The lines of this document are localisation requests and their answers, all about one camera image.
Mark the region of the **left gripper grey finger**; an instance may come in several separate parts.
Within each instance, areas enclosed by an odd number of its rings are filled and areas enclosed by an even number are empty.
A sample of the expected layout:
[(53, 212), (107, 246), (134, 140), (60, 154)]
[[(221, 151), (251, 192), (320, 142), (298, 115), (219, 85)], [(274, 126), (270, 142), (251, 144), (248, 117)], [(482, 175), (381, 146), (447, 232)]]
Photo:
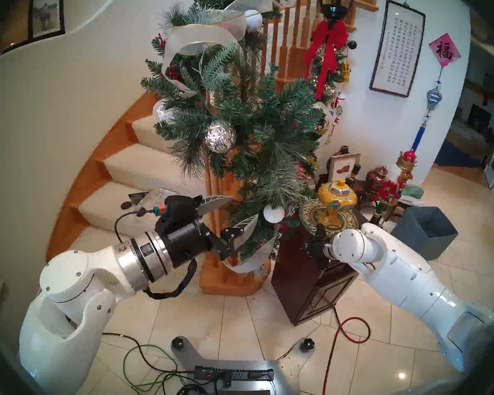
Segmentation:
[(220, 240), (223, 245), (220, 247), (221, 260), (234, 256), (244, 246), (256, 228), (258, 217), (259, 215), (255, 214), (220, 231)]
[(212, 195), (207, 197), (202, 197), (198, 195), (193, 198), (193, 201), (197, 208), (197, 214), (200, 217), (213, 212), (214, 210), (220, 209), (222, 206), (231, 202), (233, 198), (228, 195)]

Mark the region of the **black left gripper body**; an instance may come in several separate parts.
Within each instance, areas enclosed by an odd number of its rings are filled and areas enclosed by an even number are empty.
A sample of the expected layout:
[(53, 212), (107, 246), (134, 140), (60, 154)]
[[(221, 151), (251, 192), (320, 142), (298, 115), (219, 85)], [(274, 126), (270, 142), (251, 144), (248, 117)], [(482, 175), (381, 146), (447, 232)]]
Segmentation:
[(227, 253), (227, 243), (214, 234), (201, 218), (176, 231), (164, 233), (164, 245), (173, 268), (178, 268), (200, 253), (214, 250), (221, 260), (226, 258), (224, 254)]

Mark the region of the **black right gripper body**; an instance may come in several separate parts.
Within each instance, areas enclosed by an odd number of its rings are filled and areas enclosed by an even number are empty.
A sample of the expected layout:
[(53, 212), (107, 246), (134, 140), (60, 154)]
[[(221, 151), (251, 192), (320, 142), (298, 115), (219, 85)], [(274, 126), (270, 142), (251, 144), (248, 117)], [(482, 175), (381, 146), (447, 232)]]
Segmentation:
[(327, 236), (325, 226), (317, 225), (315, 235), (302, 244), (302, 249), (313, 258), (317, 270), (324, 271), (333, 260), (333, 256), (329, 252), (330, 246), (331, 238)]

